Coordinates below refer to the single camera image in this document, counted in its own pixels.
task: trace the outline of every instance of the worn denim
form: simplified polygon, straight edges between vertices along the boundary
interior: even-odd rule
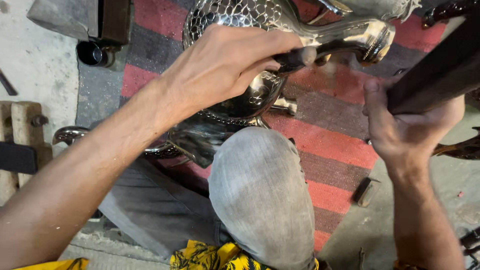
[[[313,206],[295,146],[280,133],[245,128],[215,154],[210,199],[138,160],[119,178],[100,210],[166,261],[189,239],[235,241],[278,270],[314,267]]]

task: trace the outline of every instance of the knee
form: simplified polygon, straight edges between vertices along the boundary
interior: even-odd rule
[[[217,151],[215,159],[234,157],[243,161],[243,164],[250,165],[254,159],[274,166],[276,161],[285,161],[297,155],[295,146],[281,133],[261,127],[247,127],[226,140]]]

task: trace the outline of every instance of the fingernail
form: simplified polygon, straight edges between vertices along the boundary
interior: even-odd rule
[[[276,63],[276,65],[269,64],[267,67],[265,67],[265,70],[277,71],[279,68],[280,68],[280,64]]]
[[[377,92],[380,86],[376,80],[368,80],[365,82],[364,87],[367,92]]]

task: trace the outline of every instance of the striped rug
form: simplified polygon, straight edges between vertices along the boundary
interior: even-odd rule
[[[315,17],[319,4],[295,1],[303,20]],[[297,98],[295,117],[270,112],[265,118],[273,129],[295,139],[305,179],[315,209],[315,250],[320,250],[342,221],[359,182],[369,175],[378,156],[365,143],[367,119],[362,86],[373,77],[388,78],[400,68],[422,59],[440,41],[444,24],[429,30],[420,27],[420,16],[433,6],[417,9],[401,24],[394,21],[396,35],[387,56],[377,65],[362,67],[353,55],[335,56],[326,66],[303,69],[288,79],[285,96]],[[149,80],[167,69],[182,52],[181,34],[193,0],[134,0],[134,23],[123,77],[123,104]],[[323,22],[338,19],[328,14]],[[188,163],[190,173],[207,178],[203,170]]]

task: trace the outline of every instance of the leg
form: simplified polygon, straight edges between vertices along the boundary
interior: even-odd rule
[[[166,262],[189,239],[221,245],[226,237],[208,198],[173,182],[145,160],[124,172],[99,209]]]
[[[278,270],[314,266],[313,206],[299,162],[280,133],[249,127],[220,147],[208,178],[228,232],[255,260]]]

